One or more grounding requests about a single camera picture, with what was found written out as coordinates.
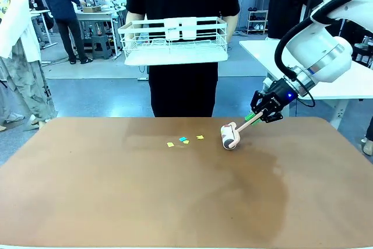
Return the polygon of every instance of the white desk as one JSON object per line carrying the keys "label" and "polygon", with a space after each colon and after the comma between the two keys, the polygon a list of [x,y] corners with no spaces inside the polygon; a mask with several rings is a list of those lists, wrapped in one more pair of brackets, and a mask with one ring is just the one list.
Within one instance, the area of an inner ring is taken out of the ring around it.
{"label": "white desk", "polygon": [[[260,62],[276,80],[284,74],[275,64],[275,51],[279,41],[240,41],[240,45]],[[298,61],[284,50],[282,59],[285,65],[300,66]],[[351,99],[373,99],[373,71],[353,62],[349,71],[333,83],[318,83],[310,93],[315,100],[324,100],[335,109],[331,125],[338,129],[344,112]]]}
{"label": "white desk", "polygon": [[44,16],[42,15],[43,13],[49,13],[50,11],[49,10],[40,10],[40,11],[31,11],[31,18],[33,18],[34,16],[41,16],[42,20],[43,20],[43,24],[44,24],[44,29],[45,29],[45,32],[47,34],[47,37],[48,37],[48,41],[49,41],[49,44],[48,45],[45,45],[46,48],[49,48],[49,47],[52,47],[54,45],[57,45],[57,43],[52,43],[52,40],[51,40],[51,36],[49,34],[49,31],[48,31],[48,28],[47,28],[47,24],[45,23],[45,19],[44,19]]}
{"label": "white desk", "polygon": [[117,36],[119,38],[119,34],[117,34],[117,30],[114,25],[113,14],[116,12],[122,12],[125,8],[121,8],[119,10],[104,10],[101,12],[96,13],[83,13],[82,11],[76,11],[76,16],[78,17],[78,21],[81,22],[111,22],[112,27],[112,36],[114,40],[114,48],[115,48],[115,57],[113,59],[117,59],[122,53],[118,51],[118,43],[117,43]]}

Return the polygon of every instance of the gray stool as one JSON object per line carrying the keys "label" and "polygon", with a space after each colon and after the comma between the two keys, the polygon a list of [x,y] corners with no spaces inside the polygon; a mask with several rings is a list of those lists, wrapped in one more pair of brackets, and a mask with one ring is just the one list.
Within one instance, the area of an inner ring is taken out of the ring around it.
{"label": "gray stool", "polygon": [[92,36],[92,56],[94,59],[103,57],[109,59],[112,55],[107,35]]}

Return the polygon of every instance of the white tray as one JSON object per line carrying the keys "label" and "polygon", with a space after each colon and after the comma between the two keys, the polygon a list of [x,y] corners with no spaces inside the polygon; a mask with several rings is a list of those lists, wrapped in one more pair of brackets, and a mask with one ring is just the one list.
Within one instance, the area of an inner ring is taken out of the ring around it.
{"label": "white tray", "polygon": [[[161,27],[142,27],[149,24]],[[227,23],[218,17],[139,20],[118,32],[127,65],[195,64],[228,59]]]}

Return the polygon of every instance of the workbench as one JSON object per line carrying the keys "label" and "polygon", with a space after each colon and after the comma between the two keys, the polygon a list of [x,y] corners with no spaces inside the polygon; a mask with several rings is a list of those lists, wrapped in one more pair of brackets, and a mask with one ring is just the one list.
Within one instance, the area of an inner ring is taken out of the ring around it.
{"label": "workbench", "polygon": [[52,120],[0,167],[0,244],[373,245],[373,166],[330,124],[261,123],[227,151],[220,127],[231,121]]}
{"label": "workbench", "polygon": [[121,24],[118,23],[114,18],[113,15],[115,13],[121,13],[124,17],[125,21],[125,7],[119,9],[119,10],[103,10],[101,12],[94,12],[94,13],[83,13],[82,11],[76,11],[76,16],[78,18],[78,21],[80,22],[110,22],[112,27],[112,36],[114,41],[114,48],[115,48],[115,57],[113,59],[117,59],[122,53],[119,51],[118,48],[121,48],[122,44],[120,41],[120,36],[118,34],[118,28],[121,27]]}
{"label": "workbench", "polygon": [[[276,66],[275,51],[280,40],[240,41],[240,45],[252,55],[275,80],[279,80],[284,73]],[[301,66],[301,64],[284,49],[282,55],[286,66]],[[317,100],[323,100],[334,109],[330,123],[338,129],[350,100],[373,99],[373,71],[356,62],[352,62],[351,69],[333,83],[318,83],[310,93]],[[301,99],[310,100],[309,96]]]}
{"label": "workbench", "polygon": [[51,36],[49,34],[48,27],[47,27],[47,24],[46,24],[44,16],[43,16],[44,13],[49,13],[49,12],[50,12],[50,10],[39,10],[39,11],[33,10],[33,11],[30,11],[31,18],[41,16],[41,18],[43,20],[44,30],[45,30],[45,33],[47,34],[48,41],[49,41],[49,44],[45,45],[46,48],[57,45],[57,43],[53,43],[52,40],[51,40]]}

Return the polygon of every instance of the blue floor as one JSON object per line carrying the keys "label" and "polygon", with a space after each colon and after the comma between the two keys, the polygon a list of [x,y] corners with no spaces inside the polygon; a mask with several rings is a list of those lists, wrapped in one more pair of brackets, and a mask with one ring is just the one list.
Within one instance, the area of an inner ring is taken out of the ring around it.
{"label": "blue floor", "polygon": [[[250,111],[254,91],[262,88],[262,77],[219,78],[215,117],[243,117]],[[49,80],[59,117],[152,117],[147,82],[136,79]],[[322,101],[315,108],[295,103],[291,115],[330,120],[333,110]],[[339,131],[357,149],[373,115],[373,100],[352,101]],[[36,131],[22,126],[0,133],[0,164],[6,162]]]}

